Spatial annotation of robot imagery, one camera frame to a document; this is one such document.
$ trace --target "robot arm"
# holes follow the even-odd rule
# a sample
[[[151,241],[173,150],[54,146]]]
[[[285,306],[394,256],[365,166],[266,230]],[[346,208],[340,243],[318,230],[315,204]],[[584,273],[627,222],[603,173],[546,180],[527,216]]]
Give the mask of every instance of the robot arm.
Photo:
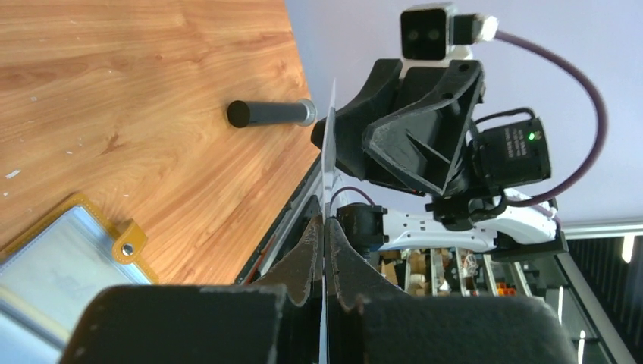
[[[489,20],[443,5],[404,11],[403,60],[377,60],[358,95],[334,115],[337,168],[432,198],[426,215],[382,206],[340,208],[337,217],[361,253],[457,246],[517,260],[566,251],[555,201],[513,207],[529,199],[514,187],[551,176],[541,120],[529,108],[472,119],[483,102],[485,73],[462,50],[493,38],[497,22],[486,33]],[[521,113],[529,117],[479,130],[490,118]],[[317,147],[324,133],[322,120],[311,137]]]
[[[521,196],[516,190],[505,191],[512,196]],[[382,215],[382,232],[387,237],[380,250],[429,249],[457,246],[477,253],[497,248],[498,233],[510,237],[521,245],[547,243],[556,238],[557,223],[555,211],[549,203],[541,204],[541,210],[521,209],[508,206],[505,212],[495,218],[480,221],[468,231],[449,231],[442,224],[427,215],[414,215],[387,210]]]
[[[514,189],[505,193],[513,199],[529,198]],[[498,261],[516,261],[566,251],[554,204],[545,202],[535,208],[507,206],[503,213],[467,231],[450,231],[428,213],[411,214],[363,204],[339,208],[337,218],[348,240],[363,255],[373,250],[455,246],[490,253]]]

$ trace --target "wood grain surface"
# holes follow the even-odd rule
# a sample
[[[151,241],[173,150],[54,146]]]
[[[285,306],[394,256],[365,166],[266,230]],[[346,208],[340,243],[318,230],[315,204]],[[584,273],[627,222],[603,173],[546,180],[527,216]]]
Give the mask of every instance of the wood grain surface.
[[[230,283],[318,150],[225,106],[307,96],[283,0],[2,0],[0,246],[84,192],[162,282]]]

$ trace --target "wire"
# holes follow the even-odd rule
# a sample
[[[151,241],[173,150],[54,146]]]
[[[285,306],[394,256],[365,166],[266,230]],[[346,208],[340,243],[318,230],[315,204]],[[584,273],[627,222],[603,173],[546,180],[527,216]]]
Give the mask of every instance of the wire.
[[[333,193],[333,196],[331,197],[331,207],[333,207],[333,202],[335,201],[337,196],[339,196],[339,194],[344,191],[355,191],[360,195],[362,195],[362,197],[364,197],[364,199],[366,199],[366,201],[368,201],[371,204],[371,206],[375,206],[375,201],[373,201],[373,199],[370,198],[369,195],[366,194],[366,192],[360,190],[357,187],[345,186],[345,187],[341,187],[339,190],[337,190],[337,192]]]
[[[587,155],[583,163],[581,163],[579,168],[576,169],[576,171],[574,171],[574,173],[572,173],[565,181],[563,181],[553,189],[547,191],[546,193],[541,193],[539,195],[533,196],[531,199],[526,199],[523,201],[510,200],[508,202],[509,206],[514,207],[533,206],[549,201],[550,199],[553,199],[554,197],[565,192],[576,182],[578,182],[583,176],[585,176],[585,174],[594,165],[594,163],[598,159],[598,156],[601,155],[601,152],[603,151],[605,140],[607,138],[607,110],[605,108],[605,102],[601,97],[601,93],[598,91],[596,86],[576,66],[569,63],[566,59],[553,53],[549,49],[541,47],[533,42],[529,42],[527,39],[514,36],[513,34],[498,31],[496,33],[496,39],[509,43],[513,46],[520,47],[522,49],[535,53],[536,55],[540,55],[542,58],[545,58],[549,62],[562,68],[571,77],[576,79],[576,81],[578,81],[585,89],[592,103],[594,103],[594,110],[596,112],[596,139],[594,140],[594,145],[592,146],[589,154]]]
[[[480,125],[485,121],[489,121],[491,119],[502,118],[503,116],[514,116],[516,114],[529,114],[529,117],[531,119],[536,119],[536,114],[530,108],[514,108],[513,110],[497,112],[495,114],[491,114],[483,118],[479,118],[478,120],[475,121],[475,124]]]

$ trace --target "purple cable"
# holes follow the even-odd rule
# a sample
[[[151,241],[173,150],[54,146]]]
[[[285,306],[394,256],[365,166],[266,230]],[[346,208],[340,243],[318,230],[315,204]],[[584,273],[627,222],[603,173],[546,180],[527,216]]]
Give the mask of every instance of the purple cable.
[[[368,201],[368,202],[371,204],[371,206],[375,206],[375,201],[373,201],[373,199],[372,199],[372,198],[370,198],[370,197],[369,197],[369,195],[367,195],[367,194],[366,194],[366,192],[364,192],[364,191],[360,190],[360,189],[359,189],[359,188],[357,188],[357,187],[353,187],[353,186],[345,186],[345,187],[341,187],[339,190],[337,190],[337,192],[335,192],[335,193],[333,194],[333,196],[331,197],[331,207],[333,207],[333,202],[335,201],[335,198],[336,198],[340,193],[342,193],[342,192],[344,192],[344,191],[355,191],[355,192],[359,193],[360,195],[362,195],[362,197],[364,197],[364,198],[366,199],[366,201]]]
[[[514,46],[518,46],[522,49],[535,53],[536,55],[540,55],[542,58],[545,58],[556,66],[562,68],[570,76],[574,77],[574,79],[576,79],[585,89],[585,91],[589,95],[589,98],[594,103],[594,109],[596,111],[596,139],[594,140],[594,145],[587,155],[587,158],[585,158],[580,167],[576,169],[576,171],[572,173],[572,175],[564,180],[561,184],[546,193],[541,193],[539,195],[533,196],[531,199],[526,199],[523,201],[510,200],[507,202],[510,206],[515,207],[533,206],[545,201],[549,201],[550,199],[553,199],[554,197],[565,192],[568,188],[578,182],[594,165],[594,163],[598,159],[598,156],[603,151],[605,139],[607,138],[607,110],[605,108],[605,102],[601,97],[601,93],[598,91],[596,86],[589,80],[589,78],[587,78],[587,76],[585,76],[578,68],[576,68],[576,66],[569,63],[564,58],[553,53],[549,49],[529,42],[527,39],[514,36],[513,34],[498,31],[496,33],[496,39]]]

